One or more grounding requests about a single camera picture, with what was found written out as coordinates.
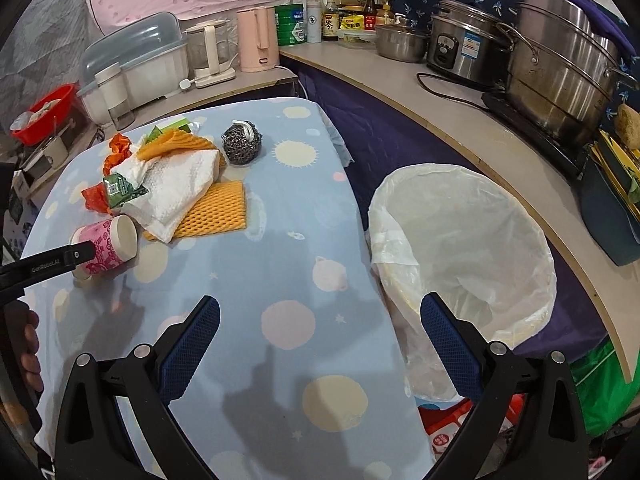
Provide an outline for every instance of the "pink electric kettle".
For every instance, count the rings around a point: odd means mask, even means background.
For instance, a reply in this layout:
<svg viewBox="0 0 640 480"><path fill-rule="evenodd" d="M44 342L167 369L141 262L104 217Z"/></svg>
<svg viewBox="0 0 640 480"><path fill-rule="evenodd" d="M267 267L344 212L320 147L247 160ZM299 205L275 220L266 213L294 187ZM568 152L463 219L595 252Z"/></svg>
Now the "pink electric kettle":
<svg viewBox="0 0 640 480"><path fill-rule="evenodd" d="M273 7L238 11L238 51L242 72L269 70L280 63Z"/></svg>

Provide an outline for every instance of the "orange sponge cloth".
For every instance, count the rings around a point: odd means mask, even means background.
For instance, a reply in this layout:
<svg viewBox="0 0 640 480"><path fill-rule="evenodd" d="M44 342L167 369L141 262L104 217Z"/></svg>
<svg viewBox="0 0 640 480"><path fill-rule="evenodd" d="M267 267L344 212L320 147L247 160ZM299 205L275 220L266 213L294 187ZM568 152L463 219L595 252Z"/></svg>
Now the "orange sponge cloth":
<svg viewBox="0 0 640 480"><path fill-rule="evenodd" d="M201 236L246 228L246 203L241 180L214 182L182 219L174 238ZM147 240L154 236L145 231Z"/></svg>
<svg viewBox="0 0 640 480"><path fill-rule="evenodd" d="M156 140L142 146L136 153L136 157L138 160L151 160L156 156L170 155L177 150L217 150L217 147L209 139L178 128L170 128ZM224 168L225 165L225 158L220 156L220 168Z"/></svg>

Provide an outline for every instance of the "white paper towel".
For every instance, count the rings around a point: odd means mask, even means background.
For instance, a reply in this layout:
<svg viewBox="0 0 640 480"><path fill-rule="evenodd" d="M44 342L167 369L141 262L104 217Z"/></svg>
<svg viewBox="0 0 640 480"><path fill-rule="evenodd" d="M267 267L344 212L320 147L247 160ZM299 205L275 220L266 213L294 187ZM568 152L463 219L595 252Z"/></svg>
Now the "white paper towel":
<svg viewBox="0 0 640 480"><path fill-rule="evenodd" d="M218 150L158 157L142 181L148 193L125 202L120 212L169 243L180 221L216 179L219 157Z"/></svg>
<svg viewBox="0 0 640 480"><path fill-rule="evenodd" d="M151 160L139 160L136 153L145 143L146 137L142 137L138 142L129 146L131 156L127 157L123 162L111 168L111 174L120 174L129 182L133 189L137 189L145 179L146 172L149 171L154 164L160 159L159 156Z"/></svg>

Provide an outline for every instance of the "power cord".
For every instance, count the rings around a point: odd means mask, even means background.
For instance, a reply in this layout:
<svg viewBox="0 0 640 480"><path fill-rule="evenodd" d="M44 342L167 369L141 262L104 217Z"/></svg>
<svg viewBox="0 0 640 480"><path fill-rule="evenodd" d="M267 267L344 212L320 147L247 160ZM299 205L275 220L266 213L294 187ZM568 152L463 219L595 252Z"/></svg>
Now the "power cord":
<svg viewBox="0 0 640 480"><path fill-rule="evenodd" d="M464 103L465 105L469 105L469 106L473 106L475 108L478 108L478 110L482 110L483 112L486 112L488 110L488 108L485 108L483 106L480 106L474 102L471 101L467 101L466 99L461 99L459 97L453 97L453 95L446 95L446 94L440 94L434 90L431 90L431 88L429 88L427 85L425 85L424 81L422 81L422 79L420 79L422 76L424 77L431 77L433 79L439 79L440 81L446 81L447 83L454 83L454 84L459 84L456 83L455 81L452 81L449 78L443 77L443 76L439 76L436 74L427 74L426 72L418 72L415 77L418 80L418 83L420 83L420 86L422 88L424 88L427 92L429 92L430 94L433 94L437 97L442 97L443 99L449 99L451 101L457 101L459 103Z"/></svg>
<svg viewBox="0 0 640 480"><path fill-rule="evenodd" d="M276 65L276 68L281 68L283 70L287 70L288 72L291 72L294 76L298 77L298 74L296 74L295 72L293 72L292 69L287 68L286 66L282 66L282 65ZM302 83L300 82L300 79L298 79L298 84L300 85L300 88L302 88L302 91L305 93L305 99L307 101L309 101L309 94L306 93L306 88L302 85Z"/></svg>

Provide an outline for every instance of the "finger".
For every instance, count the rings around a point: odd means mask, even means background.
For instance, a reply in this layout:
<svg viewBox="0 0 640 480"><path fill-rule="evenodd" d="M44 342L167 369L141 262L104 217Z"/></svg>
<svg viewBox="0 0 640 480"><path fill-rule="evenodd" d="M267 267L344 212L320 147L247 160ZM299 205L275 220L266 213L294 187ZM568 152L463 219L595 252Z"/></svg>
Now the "finger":
<svg viewBox="0 0 640 480"><path fill-rule="evenodd" d="M30 310L27 314L27 323L33 325L34 328L37 328L40 324L40 317L33 310Z"/></svg>
<svg viewBox="0 0 640 480"><path fill-rule="evenodd" d="M44 390L44 383L42 382L42 377L40 377L39 374L32 374L31 372L27 372L26 379L29 385L37 392L41 392L42 390Z"/></svg>
<svg viewBox="0 0 640 480"><path fill-rule="evenodd" d="M28 372L39 374L41 371L40 361L38 361L38 358L35 355L22 354L22 356L20 357L20 362L22 364L22 367Z"/></svg>
<svg viewBox="0 0 640 480"><path fill-rule="evenodd" d="M40 342L38 341L38 335L33 325L25 325L24 338L27 340L29 353L35 354L40 349Z"/></svg>

